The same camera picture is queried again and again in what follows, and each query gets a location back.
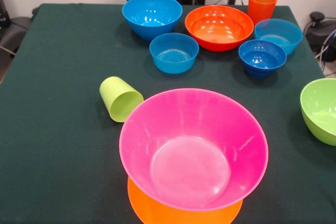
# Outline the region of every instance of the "cup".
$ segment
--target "cup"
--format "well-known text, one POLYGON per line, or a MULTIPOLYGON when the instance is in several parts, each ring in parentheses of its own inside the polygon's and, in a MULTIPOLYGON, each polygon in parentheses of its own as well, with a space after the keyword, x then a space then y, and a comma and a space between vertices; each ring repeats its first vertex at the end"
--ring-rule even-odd
POLYGON ((248 0, 247 15, 256 25, 272 16, 277 0, 248 0))
POLYGON ((106 78, 99 87, 110 117, 116 122, 126 121, 129 114, 143 102, 143 96, 121 78, 106 78))

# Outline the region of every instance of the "table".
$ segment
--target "table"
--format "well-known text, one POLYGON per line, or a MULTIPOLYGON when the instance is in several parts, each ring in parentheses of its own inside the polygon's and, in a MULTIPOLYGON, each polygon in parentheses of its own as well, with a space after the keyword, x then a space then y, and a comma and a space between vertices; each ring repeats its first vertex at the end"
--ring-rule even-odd
MULTIPOLYGON (((269 164, 234 223, 336 223, 336 148, 306 128, 299 95, 322 78, 306 39, 266 79, 245 74, 237 49, 200 49, 193 68, 168 75, 121 5, 43 4, 0 86, 0 222, 140 223, 119 158, 121 123, 98 89, 119 76, 145 98, 173 88, 214 90, 255 115, 269 164)), ((175 31, 194 6, 184 6, 175 31)), ((237 8, 244 11, 246 6, 237 8)), ((274 18, 296 23, 287 6, 274 18)))

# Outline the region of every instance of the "bowl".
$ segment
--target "bowl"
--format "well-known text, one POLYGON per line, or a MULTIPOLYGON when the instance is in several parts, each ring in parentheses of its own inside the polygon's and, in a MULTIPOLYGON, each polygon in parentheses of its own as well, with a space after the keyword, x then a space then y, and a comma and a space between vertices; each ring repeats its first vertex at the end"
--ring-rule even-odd
POLYGON ((158 69, 165 73, 182 73, 193 66, 199 46, 188 35, 169 33, 153 39, 149 50, 158 69))
POLYGON ((280 46, 290 55, 303 38, 301 29, 293 23, 282 19, 265 19, 257 23, 254 35, 256 39, 263 39, 280 46))
POLYGON ((255 78, 265 78, 285 64, 287 55, 278 45, 265 40, 249 40, 238 50, 246 72, 255 78))
POLYGON ((133 31, 145 40, 170 33, 182 15, 176 0, 129 0, 122 14, 133 31))
POLYGON ((141 103, 124 123, 121 162, 152 199, 211 211, 247 197, 267 167, 265 134, 233 99, 203 89, 174 89, 141 103))
POLYGON ((301 111, 311 133, 320 141, 336 146, 336 79, 312 81, 301 91, 301 111))
POLYGON ((195 212, 168 207, 146 195, 128 178, 128 196, 139 219, 146 224, 230 224, 237 217, 243 201, 214 211, 195 212))
POLYGON ((242 11, 222 5, 209 5, 191 11, 185 27, 201 47, 222 52, 238 47, 253 32, 253 22, 242 11))

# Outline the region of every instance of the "light blue bowl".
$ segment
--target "light blue bowl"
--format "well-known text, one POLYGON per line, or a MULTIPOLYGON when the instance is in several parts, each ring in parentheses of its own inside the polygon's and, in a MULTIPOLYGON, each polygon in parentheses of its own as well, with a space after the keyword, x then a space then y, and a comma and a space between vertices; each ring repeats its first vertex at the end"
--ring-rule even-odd
POLYGON ((122 14, 133 31, 145 40, 170 33, 182 15, 176 0, 129 0, 122 14))
POLYGON ((302 41, 301 29, 282 19, 265 19, 257 23, 254 29, 256 39, 271 41, 290 55, 302 41))
POLYGON ((149 45, 154 64, 165 73, 183 73, 193 66, 199 51, 196 40, 185 34, 157 36, 149 45))
POLYGON ((273 42, 253 39, 239 47, 239 57, 246 72, 255 78, 265 78, 285 64, 285 51, 273 42))

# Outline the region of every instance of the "orange bowl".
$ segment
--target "orange bowl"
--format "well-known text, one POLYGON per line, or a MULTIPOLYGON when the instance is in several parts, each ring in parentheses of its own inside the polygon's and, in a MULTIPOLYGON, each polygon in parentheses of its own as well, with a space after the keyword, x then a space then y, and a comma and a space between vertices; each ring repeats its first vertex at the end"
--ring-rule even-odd
POLYGON ((238 47, 253 32, 253 21, 242 11, 223 5, 202 6, 185 18, 185 27, 201 47, 224 52, 238 47))
POLYGON ((194 212, 166 206, 147 196, 128 178, 128 196, 135 214, 145 224, 229 224, 238 215, 243 200, 219 210, 194 212))

